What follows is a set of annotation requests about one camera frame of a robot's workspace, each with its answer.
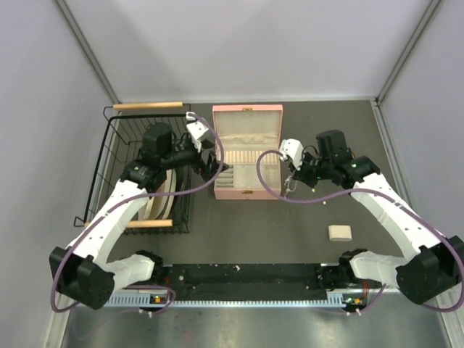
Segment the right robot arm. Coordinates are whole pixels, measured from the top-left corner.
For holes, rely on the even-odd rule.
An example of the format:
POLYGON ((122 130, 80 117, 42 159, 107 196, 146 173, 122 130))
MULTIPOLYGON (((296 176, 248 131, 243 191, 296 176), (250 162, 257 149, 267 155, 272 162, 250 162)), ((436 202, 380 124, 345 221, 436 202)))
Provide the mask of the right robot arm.
POLYGON ((401 256, 355 249, 339 258, 339 280, 348 287, 363 279, 400 290, 411 302, 423 305, 458 285, 463 279, 463 240, 447 238, 430 228, 389 185, 380 168, 367 156, 356 157, 344 133, 329 130, 316 137, 315 155, 300 141, 284 140, 293 179, 315 187, 331 181, 347 190, 393 238, 401 256))

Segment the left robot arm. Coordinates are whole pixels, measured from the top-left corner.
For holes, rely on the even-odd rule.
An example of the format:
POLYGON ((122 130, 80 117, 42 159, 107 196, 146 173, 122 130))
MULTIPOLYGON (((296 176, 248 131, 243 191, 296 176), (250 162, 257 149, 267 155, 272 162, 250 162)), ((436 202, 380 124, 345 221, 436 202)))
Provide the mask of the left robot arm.
POLYGON ((50 302, 54 312, 62 312, 56 303, 57 294, 98 310, 115 291, 139 282, 154 288, 164 281, 162 259, 150 252, 139 251, 114 262, 108 257, 133 216, 150 199, 163 195, 159 188, 169 170, 188 166, 203 177, 203 185, 179 191, 183 196, 207 188, 225 169, 224 161, 213 153, 207 160, 202 158, 203 149, 212 147, 207 138, 216 134, 213 127, 193 112, 186 119, 186 132, 179 143, 168 124, 149 125, 138 154, 125 166, 93 220, 67 247, 51 252, 50 302))

